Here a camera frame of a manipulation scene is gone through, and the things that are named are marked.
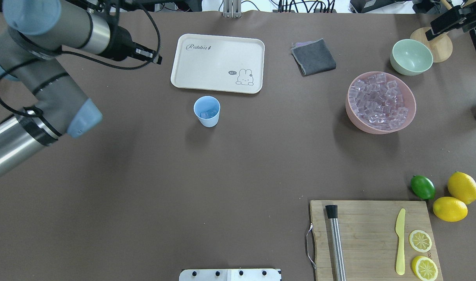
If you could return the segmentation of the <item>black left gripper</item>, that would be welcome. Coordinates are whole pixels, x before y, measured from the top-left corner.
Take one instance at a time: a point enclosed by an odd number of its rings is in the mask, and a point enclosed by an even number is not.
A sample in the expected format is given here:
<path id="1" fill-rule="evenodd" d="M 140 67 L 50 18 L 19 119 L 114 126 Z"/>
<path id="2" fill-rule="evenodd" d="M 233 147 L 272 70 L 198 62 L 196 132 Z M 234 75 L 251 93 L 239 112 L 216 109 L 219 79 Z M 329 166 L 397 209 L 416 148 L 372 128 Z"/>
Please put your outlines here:
<path id="1" fill-rule="evenodd" d="M 129 31 L 120 26 L 113 28 L 111 32 L 109 43 L 105 49 L 105 57 L 116 62 L 120 62 L 127 57 L 156 64 L 162 62 L 162 57 L 157 50 L 134 42 Z"/>

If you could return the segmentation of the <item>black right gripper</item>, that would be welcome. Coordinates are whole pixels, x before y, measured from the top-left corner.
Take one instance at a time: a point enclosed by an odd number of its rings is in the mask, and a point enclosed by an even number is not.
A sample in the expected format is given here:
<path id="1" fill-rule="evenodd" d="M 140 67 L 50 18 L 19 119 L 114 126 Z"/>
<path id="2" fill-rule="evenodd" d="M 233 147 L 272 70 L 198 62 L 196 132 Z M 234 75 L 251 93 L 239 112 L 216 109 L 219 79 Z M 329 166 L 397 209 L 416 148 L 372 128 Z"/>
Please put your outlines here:
<path id="1" fill-rule="evenodd" d="M 430 25 L 431 29 L 425 32 L 427 41 L 459 28 L 468 32 L 476 27 L 476 4 L 456 5 L 431 21 Z"/>

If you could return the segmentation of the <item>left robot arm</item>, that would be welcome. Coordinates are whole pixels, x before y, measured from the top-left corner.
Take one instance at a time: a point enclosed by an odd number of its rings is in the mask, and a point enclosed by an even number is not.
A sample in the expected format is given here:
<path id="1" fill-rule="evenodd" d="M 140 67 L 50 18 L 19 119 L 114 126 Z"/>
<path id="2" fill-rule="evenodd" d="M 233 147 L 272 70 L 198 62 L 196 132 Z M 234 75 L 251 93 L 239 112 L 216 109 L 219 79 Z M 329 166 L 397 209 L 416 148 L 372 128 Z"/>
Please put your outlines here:
<path id="1" fill-rule="evenodd" d="M 0 123 L 0 177 L 62 135 L 80 137 L 102 121 L 102 113 L 57 61 L 64 46 L 120 62 L 161 64 L 159 49 L 135 43 L 118 25 L 120 10 L 149 11 L 140 0 L 5 0 L 7 30 L 0 34 L 0 82 L 22 82 L 37 102 Z"/>

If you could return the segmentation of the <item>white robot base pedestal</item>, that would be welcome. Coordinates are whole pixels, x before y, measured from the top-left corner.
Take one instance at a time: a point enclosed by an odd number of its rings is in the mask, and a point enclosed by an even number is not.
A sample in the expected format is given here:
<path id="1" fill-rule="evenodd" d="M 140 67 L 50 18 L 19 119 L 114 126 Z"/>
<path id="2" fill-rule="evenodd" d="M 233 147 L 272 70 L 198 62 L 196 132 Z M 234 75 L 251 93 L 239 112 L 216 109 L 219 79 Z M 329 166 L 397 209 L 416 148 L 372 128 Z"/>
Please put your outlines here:
<path id="1" fill-rule="evenodd" d="M 191 269 L 183 270 L 179 281 L 282 281 L 279 269 Z"/>

